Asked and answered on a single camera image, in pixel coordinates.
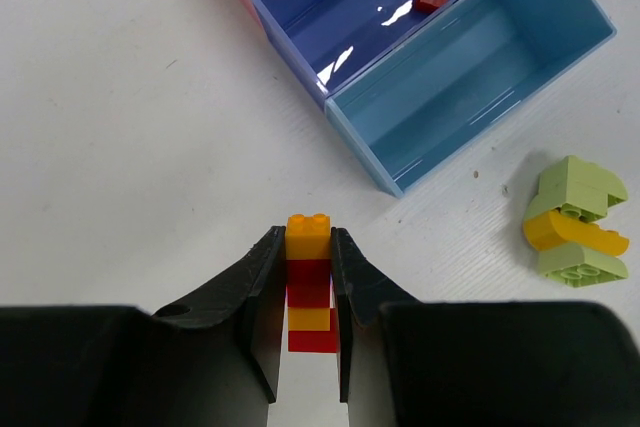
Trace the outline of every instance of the curved lego brick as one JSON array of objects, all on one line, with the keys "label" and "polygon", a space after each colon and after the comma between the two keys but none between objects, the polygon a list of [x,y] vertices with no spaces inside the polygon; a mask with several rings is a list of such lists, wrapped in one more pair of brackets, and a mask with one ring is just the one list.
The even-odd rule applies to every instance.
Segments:
[{"label": "curved lego brick", "polygon": [[629,248],[629,239],[618,232],[602,230],[562,215],[557,210],[545,212],[524,222],[524,235],[533,248],[545,251],[565,242],[576,242],[603,254],[617,257]]},{"label": "curved lego brick", "polygon": [[567,217],[595,222],[607,216],[608,208],[606,192],[577,182],[565,182],[541,189],[527,207],[524,220],[558,209]]},{"label": "curved lego brick", "polygon": [[629,278],[627,266],[620,259],[575,242],[540,252],[538,273],[575,288]]},{"label": "curved lego brick", "polygon": [[608,195],[608,206],[629,199],[626,187],[613,172],[598,164],[569,155],[540,174],[538,192],[552,190],[567,182],[587,185]]}]

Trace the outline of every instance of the white table surface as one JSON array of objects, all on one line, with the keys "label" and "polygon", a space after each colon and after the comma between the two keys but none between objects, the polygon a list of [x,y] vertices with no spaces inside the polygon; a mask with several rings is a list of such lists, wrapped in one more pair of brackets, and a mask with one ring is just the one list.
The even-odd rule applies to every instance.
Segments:
[{"label": "white table surface", "polygon": [[[640,339],[640,0],[598,1],[618,36],[398,201],[237,0],[0,0],[0,302],[152,312],[324,212],[420,299],[589,299]],[[532,270],[522,215],[569,153],[626,182],[602,225],[632,239],[627,281]],[[335,357],[283,353],[270,416],[346,426]]]}]

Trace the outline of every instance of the light green lego brick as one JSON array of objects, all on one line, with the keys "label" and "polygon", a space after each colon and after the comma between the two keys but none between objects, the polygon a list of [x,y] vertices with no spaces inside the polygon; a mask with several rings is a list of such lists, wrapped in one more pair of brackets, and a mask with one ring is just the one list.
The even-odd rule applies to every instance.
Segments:
[{"label": "light green lego brick", "polygon": [[595,222],[607,216],[608,207],[608,196],[601,190],[576,182],[564,182],[536,195],[527,207],[524,220],[559,209],[568,217]]},{"label": "light green lego brick", "polygon": [[606,193],[609,207],[629,199],[627,189],[617,175],[598,164],[585,162],[575,155],[569,155],[545,169],[540,174],[538,192],[552,190],[558,184],[567,182],[587,185]]},{"label": "light green lego brick", "polygon": [[629,278],[627,266],[620,259],[575,242],[540,252],[538,273],[570,287],[587,287]]}]

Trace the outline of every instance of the stacked lego bricks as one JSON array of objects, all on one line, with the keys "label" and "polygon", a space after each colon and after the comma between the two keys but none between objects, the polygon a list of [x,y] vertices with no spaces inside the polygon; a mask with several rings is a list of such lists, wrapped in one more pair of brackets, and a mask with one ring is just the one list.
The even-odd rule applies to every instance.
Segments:
[{"label": "stacked lego bricks", "polygon": [[523,225],[539,251],[538,272],[571,287],[628,278],[617,257],[627,251],[629,239],[595,224],[627,199],[615,174],[575,156],[542,172]]},{"label": "stacked lego bricks", "polygon": [[294,215],[285,232],[290,352],[337,352],[329,217]]}]

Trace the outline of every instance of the light blue plastic bin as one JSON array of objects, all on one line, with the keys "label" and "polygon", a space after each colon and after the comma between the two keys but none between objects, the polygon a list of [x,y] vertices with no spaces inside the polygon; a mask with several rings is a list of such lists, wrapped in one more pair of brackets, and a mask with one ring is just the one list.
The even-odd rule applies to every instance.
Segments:
[{"label": "light blue plastic bin", "polygon": [[460,0],[331,96],[326,115],[401,196],[614,34],[594,0]]}]

